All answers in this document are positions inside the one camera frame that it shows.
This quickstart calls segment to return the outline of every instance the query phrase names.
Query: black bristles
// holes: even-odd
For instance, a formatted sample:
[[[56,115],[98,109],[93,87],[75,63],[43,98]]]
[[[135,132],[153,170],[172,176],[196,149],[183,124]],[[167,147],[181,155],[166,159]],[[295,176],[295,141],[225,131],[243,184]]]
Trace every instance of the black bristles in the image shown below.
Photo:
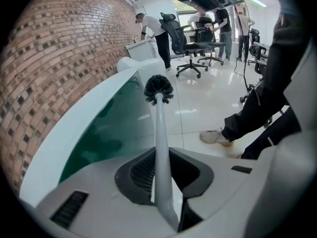
[[[151,102],[153,106],[157,104],[155,95],[157,93],[163,94],[163,103],[168,104],[170,99],[173,99],[173,87],[166,77],[163,75],[152,76],[144,90],[144,95],[146,96],[146,101]]]

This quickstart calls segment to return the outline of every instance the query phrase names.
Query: fluorescent light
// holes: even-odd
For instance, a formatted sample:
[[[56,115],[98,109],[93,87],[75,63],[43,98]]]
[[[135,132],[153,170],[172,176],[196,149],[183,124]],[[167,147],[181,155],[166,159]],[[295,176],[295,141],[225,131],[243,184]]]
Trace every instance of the fluorescent light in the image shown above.
[[[262,7],[267,7],[267,5],[266,5],[265,3],[262,3],[262,2],[259,1],[259,0],[251,0],[251,1],[257,3],[258,5],[261,5]]]

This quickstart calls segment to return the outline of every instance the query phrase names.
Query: man in white shirt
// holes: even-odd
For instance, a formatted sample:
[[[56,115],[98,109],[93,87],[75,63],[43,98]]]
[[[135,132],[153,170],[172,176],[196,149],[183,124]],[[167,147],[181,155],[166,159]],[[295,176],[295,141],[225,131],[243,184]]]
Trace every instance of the man in white shirt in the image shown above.
[[[190,25],[190,27],[191,27],[192,30],[197,28],[197,27],[196,27],[196,22],[199,22],[199,19],[200,19],[201,17],[210,18],[211,21],[212,21],[212,18],[210,17],[210,15],[207,14],[207,13],[205,13],[202,9],[200,9],[199,6],[197,6],[196,9],[197,9],[198,12],[195,13],[195,14],[193,14],[193,15],[189,18],[189,20],[188,20],[188,22],[187,22],[187,23]]]
[[[242,12],[238,13],[238,16],[240,18],[241,26],[242,26],[242,32],[239,24],[239,20],[236,17],[235,18],[235,24],[236,28],[238,29],[239,32],[239,56],[238,60],[242,61],[242,53],[243,53],[243,46],[244,46],[244,61],[248,60],[248,55],[249,55],[249,31],[250,27],[255,24],[253,20],[251,20],[249,17],[245,16]]]
[[[159,19],[143,13],[137,14],[136,19],[138,23],[142,23],[141,40],[145,39],[146,30],[149,27],[154,33],[151,38],[155,36],[158,45],[158,54],[165,63],[166,71],[171,70],[168,33],[161,28]]]

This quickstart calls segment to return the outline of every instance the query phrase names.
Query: chair wheel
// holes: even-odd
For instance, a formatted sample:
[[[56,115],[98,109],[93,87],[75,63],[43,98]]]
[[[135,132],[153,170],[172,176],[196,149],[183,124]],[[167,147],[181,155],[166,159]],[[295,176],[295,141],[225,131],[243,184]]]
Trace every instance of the chair wheel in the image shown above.
[[[263,127],[264,127],[265,129],[269,128],[269,126],[270,126],[269,122],[266,122],[266,123],[263,125]]]

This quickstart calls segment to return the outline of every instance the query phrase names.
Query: white t-shirt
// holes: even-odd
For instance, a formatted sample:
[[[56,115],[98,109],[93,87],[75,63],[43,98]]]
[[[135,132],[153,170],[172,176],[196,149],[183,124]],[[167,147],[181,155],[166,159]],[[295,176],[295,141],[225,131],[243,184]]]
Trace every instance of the white t-shirt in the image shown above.
[[[161,35],[162,33],[165,33],[165,30],[161,28],[161,23],[159,22],[158,18],[154,18],[152,16],[145,15],[143,18],[142,26],[149,27],[155,36]]]
[[[189,18],[188,24],[189,24],[189,25],[192,25],[192,23],[194,23],[194,28],[196,29],[196,28],[197,28],[196,22],[199,22],[200,17],[201,17],[201,16],[199,15],[198,12],[195,13],[195,14],[193,14],[193,15]],[[203,17],[210,18],[211,21],[212,21],[212,18],[211,18],[210,15],[207,14],[207,13],[206,13]]]
[[[250,26],[253,26],[255,24],[255,22],[253,20],[249,20],[249,17],[245,16],[245,15],[239,15],[239,18],[240,18],[240,21],[241,21],[241,26],[242,26],[242,31],[243,31],[243,35],[244,36],[247,36],[248,33],[249,33],[249,25]],[[240,28],[240,24],[239,24],[239,21],[238,21],[238,18],[236,17],[235,18],[235,23],[236,23],[236,28],[239,32],[239,35],[242,35],[241,34],[241,28]]]

